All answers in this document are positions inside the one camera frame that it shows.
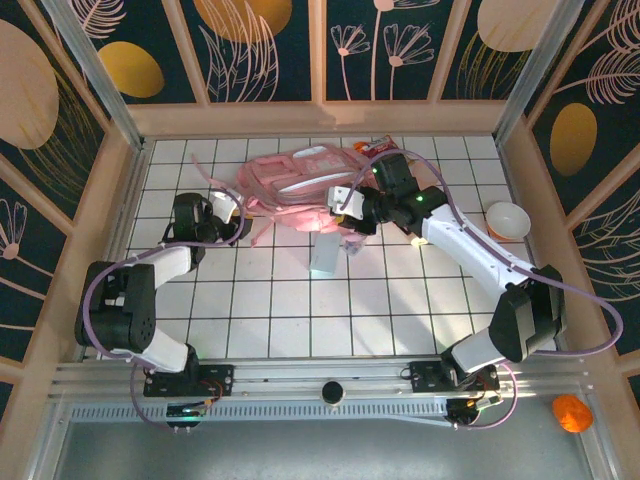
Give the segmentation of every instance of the pink backpack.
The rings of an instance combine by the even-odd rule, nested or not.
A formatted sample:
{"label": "pink backpack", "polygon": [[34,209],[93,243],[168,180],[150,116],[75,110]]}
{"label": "pink backpack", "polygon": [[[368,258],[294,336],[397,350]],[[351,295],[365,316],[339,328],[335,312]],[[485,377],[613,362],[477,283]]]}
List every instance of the pink backpack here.
{"label": "pink backpack", "polygon": [[[330,187],[351,185],[368,160],[353,149],[323,144],[247,161],[238,170],[232,189],[244,197],[247,214],[272,220],[252,244],[275,222],[301,232],[340,231],[359,238],[338,227],[336,217],[329,213],[326,195]],[[229,188],[209,177],[195,156],[192,161],[211,185]],[[362,183],[376,187],[373,173],[367,172]]]}

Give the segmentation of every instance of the white tiled floor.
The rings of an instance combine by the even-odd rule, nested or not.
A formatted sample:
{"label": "white tiled floor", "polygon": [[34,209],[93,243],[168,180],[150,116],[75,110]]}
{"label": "white tiled floor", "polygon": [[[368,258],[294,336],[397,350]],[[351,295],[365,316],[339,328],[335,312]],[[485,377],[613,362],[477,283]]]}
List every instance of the white tiled floor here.
{"label": "white tiled floor", "polygon": [[[352,146],[371,137],[255,138],[159,141],[138,206],[131,253],[155,246],[170,220],[177,193],[208,186],[191,164],[195,154],[214,177],[234,183],[247,158],[312,143]],[[485,228],[491,203],[509,189],[490,137],[395,136],[402,147],[438,163],[458,206]],[[416,355],[441,352],[485,328],[493,302],[475,280],[433,245],[409,245],[393,224],[347,259],[335,275],[311,275],[315,235],[286,227],[251,238],[267,225],[254,220],[237,247],[211,249],[197,272],[163,285],[158,325],[196,347],[201,358],[290,358]],[[528,258],[523,243],[505,244]]]}

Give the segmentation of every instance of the white bowl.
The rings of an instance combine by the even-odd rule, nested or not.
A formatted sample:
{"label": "white bowl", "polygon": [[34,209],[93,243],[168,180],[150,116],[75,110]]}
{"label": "white bowl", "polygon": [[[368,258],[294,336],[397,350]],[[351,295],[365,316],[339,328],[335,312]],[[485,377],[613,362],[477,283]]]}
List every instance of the white bowl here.
{"label": "white bowl", "polygon": [[514,203],[496,202],[487,211],[489,231],[505,240],[521,240],[531,230],[527,212]]}

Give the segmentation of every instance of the orange ball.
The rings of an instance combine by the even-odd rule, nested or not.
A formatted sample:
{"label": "orange ball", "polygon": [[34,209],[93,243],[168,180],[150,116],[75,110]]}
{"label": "orange ball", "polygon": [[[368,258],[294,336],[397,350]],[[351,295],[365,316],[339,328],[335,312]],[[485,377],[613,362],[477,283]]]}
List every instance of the orange ball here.
{"label": "orange ball", "polygon": [[560,395],[553,401],[553,414],[567,432],[582,433],[593,424],[593,414],[575,395]]}

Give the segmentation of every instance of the black round knob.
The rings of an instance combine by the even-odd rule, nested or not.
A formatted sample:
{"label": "black round knob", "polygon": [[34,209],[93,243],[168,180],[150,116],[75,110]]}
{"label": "black round knob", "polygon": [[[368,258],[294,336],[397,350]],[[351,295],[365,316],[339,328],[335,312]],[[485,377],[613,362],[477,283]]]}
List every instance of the black round knob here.
{"label": "black round knob", "polygon": [[337,405],[344,398],[344,388],[338,382],[333,380],[324,384],[322,387],[322,399],[329,405]]}

